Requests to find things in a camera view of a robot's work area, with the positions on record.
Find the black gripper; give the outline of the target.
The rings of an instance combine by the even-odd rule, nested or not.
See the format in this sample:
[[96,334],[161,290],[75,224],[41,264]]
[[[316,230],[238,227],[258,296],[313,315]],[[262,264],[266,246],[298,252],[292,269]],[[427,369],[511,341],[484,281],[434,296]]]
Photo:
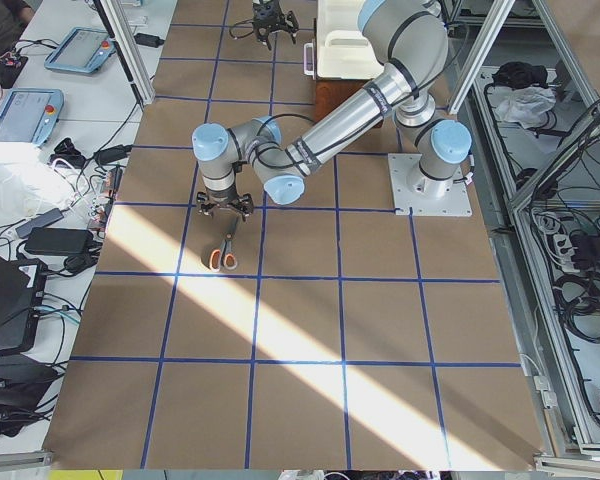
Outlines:
[[269,36],[279,31],[290,34],[292,43],[296,44],[298,20],[292,10],[283,10],[279,0],[253,1],[252,12],[254,33],[257,38],[265,38],[268,50],[272,50]]
[[199,214],[209,217],[213,217],[216,210],[227,210],[246,220],[254,212],[254,203],[250,194],[237,194],[231,198],[220,199],[211,197],[205,192],[198,192],[196,206]]

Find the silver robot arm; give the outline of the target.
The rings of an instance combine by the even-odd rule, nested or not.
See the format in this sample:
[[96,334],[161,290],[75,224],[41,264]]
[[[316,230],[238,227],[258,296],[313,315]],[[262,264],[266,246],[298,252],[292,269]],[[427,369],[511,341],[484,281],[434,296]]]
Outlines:
[[294,203],[304,194],[307,177],[386,119],[419,152],[404,178],[418,205],[444,202],[462,186],[458,174],[470,156],[471,134],[462,123],[441,115],[428,91],[447,59],[443,22],[421,1],[367,1],[357,25],[382,72],[288,146],[282,146],[272,116],[231,128],[204,123],[193,131],[193,153],[205,187],[196,196],[199,213],[228,210],[241,218],[253,213],[251,196],[239,194],[236,187],[244,165],[254,170],[273,202]]

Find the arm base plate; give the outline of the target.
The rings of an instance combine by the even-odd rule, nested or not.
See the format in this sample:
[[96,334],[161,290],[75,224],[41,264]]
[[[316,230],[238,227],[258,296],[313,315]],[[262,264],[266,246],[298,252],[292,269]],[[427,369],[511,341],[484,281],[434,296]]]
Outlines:
[[460,166],[451,178],[432,180],[420,170],[421,154],[391,153],[388,168],[396,215],[470,217],[472,208]]

